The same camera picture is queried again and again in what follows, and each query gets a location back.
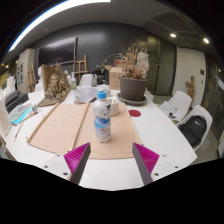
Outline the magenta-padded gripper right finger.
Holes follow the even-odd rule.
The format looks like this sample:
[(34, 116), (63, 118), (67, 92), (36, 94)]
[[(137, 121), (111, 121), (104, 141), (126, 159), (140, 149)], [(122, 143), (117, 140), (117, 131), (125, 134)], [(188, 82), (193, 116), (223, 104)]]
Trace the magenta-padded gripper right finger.
[(152, 183), (181, 169), (168, 155), (157, 154), (143, 145), (134, 143), (132, 153), (144, 185)]

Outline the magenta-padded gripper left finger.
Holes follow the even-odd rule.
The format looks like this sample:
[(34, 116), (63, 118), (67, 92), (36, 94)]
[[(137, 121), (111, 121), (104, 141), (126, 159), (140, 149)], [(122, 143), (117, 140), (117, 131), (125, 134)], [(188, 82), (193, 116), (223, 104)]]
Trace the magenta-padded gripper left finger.
[(42, 168), (74, 184), (79, 184), (90, 153), (90, 143), (85, 143), (66, 154), (56, 154)]

